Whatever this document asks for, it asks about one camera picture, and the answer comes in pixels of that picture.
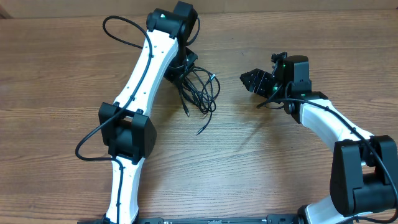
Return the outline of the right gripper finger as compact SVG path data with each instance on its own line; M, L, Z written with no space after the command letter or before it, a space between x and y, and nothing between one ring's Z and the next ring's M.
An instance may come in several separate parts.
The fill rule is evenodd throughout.
M249 86L248 91L255 93L259 96L270 97L274 94L278 89L278 86L275 83L261 83L261 84L252 84Z
M239 78L243 85L248 90L249 86L254 84L261 84L261 83L274 83L274 79L271 73L265 72L261 69L254 69L249 72L241 74Z

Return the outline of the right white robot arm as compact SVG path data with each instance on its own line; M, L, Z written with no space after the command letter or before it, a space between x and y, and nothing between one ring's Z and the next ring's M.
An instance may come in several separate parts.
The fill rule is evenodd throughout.
M266 223L381 223L373 214L397 210L397 144L375 136L343 116L326 95L313 91L308 57L282 52L271 57L273 71L240 76L246 89L277 103L313 131L333 153L330 194L296 214L266 216Z

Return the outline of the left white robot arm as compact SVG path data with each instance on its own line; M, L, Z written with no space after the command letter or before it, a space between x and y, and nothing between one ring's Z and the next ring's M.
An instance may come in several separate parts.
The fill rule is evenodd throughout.
M152 152L157 132L150 114L163 78L178 82L198 58L188 39L198 24L194 7L179 1L172 12L149 13L140 57L126 86L98 116L101 135L113 166L111 201L102 223L137 223L137 192L144 160Z

